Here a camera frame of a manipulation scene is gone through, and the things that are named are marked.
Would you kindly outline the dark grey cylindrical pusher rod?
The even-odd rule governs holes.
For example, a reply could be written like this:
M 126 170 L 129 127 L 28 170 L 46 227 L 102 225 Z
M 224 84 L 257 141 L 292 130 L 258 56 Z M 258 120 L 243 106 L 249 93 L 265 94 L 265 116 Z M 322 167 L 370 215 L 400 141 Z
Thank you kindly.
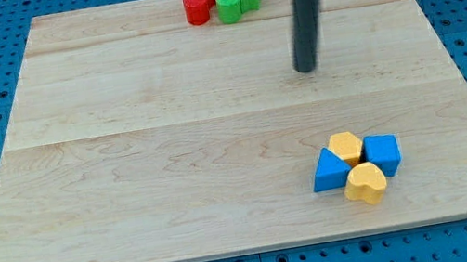
M 310 73 L 317 67 L 320 0 L 292 0 L 293 67 Z

